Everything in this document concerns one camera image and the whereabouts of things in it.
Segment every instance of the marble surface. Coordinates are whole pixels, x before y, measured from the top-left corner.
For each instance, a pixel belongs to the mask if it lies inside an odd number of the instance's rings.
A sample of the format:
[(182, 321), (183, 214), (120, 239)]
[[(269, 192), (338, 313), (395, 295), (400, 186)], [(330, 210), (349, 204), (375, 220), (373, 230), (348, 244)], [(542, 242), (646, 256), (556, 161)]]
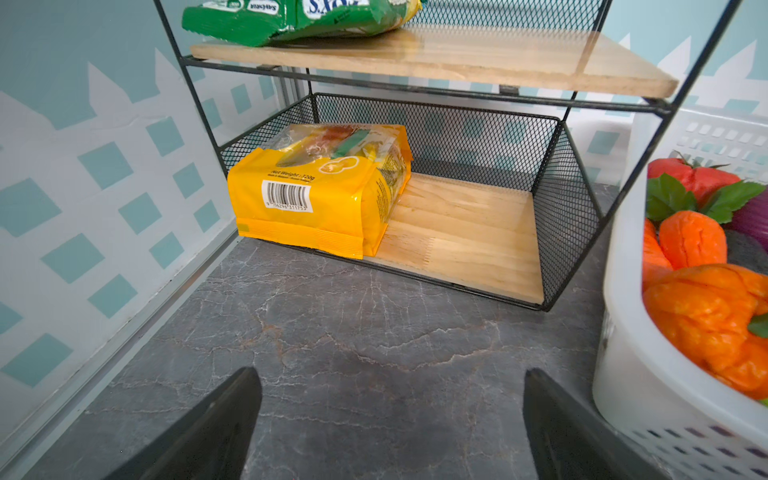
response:
[(534, 479), (524, 373), (591, 397), (606, 251), (542, 313), (245, 239), (25, 478), (102, 478), (255, 366), (243, 478)]

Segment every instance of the wooden shelf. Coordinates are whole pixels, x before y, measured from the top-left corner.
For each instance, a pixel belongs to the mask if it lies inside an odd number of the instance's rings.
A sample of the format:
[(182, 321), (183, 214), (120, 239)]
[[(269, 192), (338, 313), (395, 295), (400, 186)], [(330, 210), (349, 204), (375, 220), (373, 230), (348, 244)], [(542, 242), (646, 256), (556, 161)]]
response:
[(597, 32), (406, 26), (280, 46), (203, 43), (202, 59), (665, 98), (677, 80)]
[(533, 196), (521, 190), (413, 174), (366, 260), (544, 302)]

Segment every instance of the wall trim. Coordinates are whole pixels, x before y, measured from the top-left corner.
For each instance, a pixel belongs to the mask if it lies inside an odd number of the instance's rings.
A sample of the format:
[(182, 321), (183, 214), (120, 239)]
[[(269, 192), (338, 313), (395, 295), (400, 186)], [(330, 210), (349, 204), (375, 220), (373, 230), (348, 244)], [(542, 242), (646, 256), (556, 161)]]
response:
[(232, 220), (0, 445), (0, 478), (22, 478), (237, 245)]

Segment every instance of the purple vegetable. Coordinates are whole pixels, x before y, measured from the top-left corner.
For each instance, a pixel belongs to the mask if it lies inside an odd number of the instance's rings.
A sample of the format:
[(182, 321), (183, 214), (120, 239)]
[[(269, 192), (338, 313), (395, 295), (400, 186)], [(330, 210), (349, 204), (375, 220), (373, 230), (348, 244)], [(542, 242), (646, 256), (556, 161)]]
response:
[(754, 238), (768, 252), (768, 190), (733, 212), (730, 227)]

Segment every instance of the green snack bag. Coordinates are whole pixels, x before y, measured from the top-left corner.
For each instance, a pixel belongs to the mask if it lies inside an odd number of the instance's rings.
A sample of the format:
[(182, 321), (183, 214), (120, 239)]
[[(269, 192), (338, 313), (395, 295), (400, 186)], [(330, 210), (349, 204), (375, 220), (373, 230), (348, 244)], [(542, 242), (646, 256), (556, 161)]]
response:
[(413, 18), (420, 0), (212, 0), (184, 9), (185, 30), (260, 47), (303, 37), (376, 35)]

